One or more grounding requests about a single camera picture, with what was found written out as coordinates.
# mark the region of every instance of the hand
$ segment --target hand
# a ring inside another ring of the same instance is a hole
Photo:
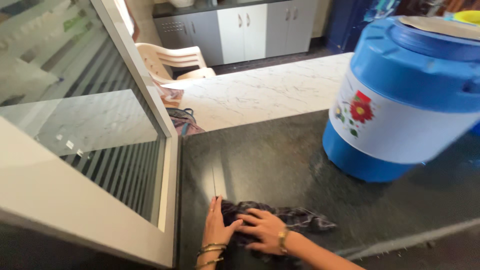
[[[247,209],[247,212],[254,214],[258,218],[251,215],[237,215],[237,218],[253,225],[239,226],[237,231],[254,235],[260,239],[261,243],[251,243],[248,244],[246,248],[258,250],[263,253],[283,255],[280,249],[278,234],[285,230],[285,223],[268,211],[250,208]]]
[[[230,226],[225,227],[222,216],[222,196],[212,198],[208,208],[208,216],[205,222],[204,239],[202,246],[208,244],[228,244],[235,229],[242,225],[242,220],[236,220]]]

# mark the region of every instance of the gold bangle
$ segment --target gold bangle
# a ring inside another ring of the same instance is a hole
[[[204,249],[204,248],[207,248],[207,247],[209,247],[209,246],[213,246],[213,245],[224,245],[225,247],[227,247],[227,244],[211,243],[211,244],[208,244],[208,245],[204,245],[204,246],[202,246],[202,248],[201,248],[201,249]]]
[[[290,230],[285,228],[284,231],[278,233],[278,246],[280,247],[280,251],[285,255],[288,254],[287,248],[285,248],[285,239],[289,232]]]
[[[195,266],[195,269],[200,269],[200,268],[202,268],[202,267],[205,267],[205,266],[207,266],[207,265],[214,264],[214,263],[219,262],[219,261],[221,261],[221,260],[223,260],[223,258],[218,258],[218,259],[214,259],[214,260],[208,261],[208,262],[206,262],[206,263],[204,263],[204,264],[202,264],[202,265],[197,265],[197,266]]]
[[[200,256],[203,253],[209,252],[209,251],[217,251],[217,250],[225,250],[226,248],[224,247],[211,247],[211,248],[206,248],[203,249],[201,248],[200,251],[197,253],[197,257]]]

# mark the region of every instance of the glass panel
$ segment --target glass panel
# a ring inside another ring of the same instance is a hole
[[[0,116],[158,213],[166,137],[89,0],[0,2]]]

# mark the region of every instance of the dark tile floor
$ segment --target dark tile floor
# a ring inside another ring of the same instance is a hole
[[[312,38],[308,52],[269,57],[264,59],[244,61],[244,62],[238,62],[238,63],[232,63],[232,64],[218,65],[218,66],[213,66],[212,69],[215,71],[217,75],[222,75],[222,74],[228,74],[233,72],[246,71],[250,69],[297,62],[297,61],[302,61],[307,59],[319,58],[319,57],[329,56],[329,55],[332,55],[332,53],[325,47],[324,39],[321,37],[316,37],[316,38]],[[178,76],[184,73],[187,73],[189,71],[191,70],[175,71],[173,73],[173,78],[176,79]]]

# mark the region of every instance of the woman's right hand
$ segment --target woman's right hand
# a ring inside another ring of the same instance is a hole
[[[247,212],[257,217],[238,214],[237,218],[242,219],[253,226],[242,225],[238,227],[236,231],[254,235],[260,239],[261,243],[251,243],[248,244],[246,248],[258,250],[263,253],[284,255],[280,249],[278,235],[285,230],[285,223],[268,211],[250,208],[247,209]]]

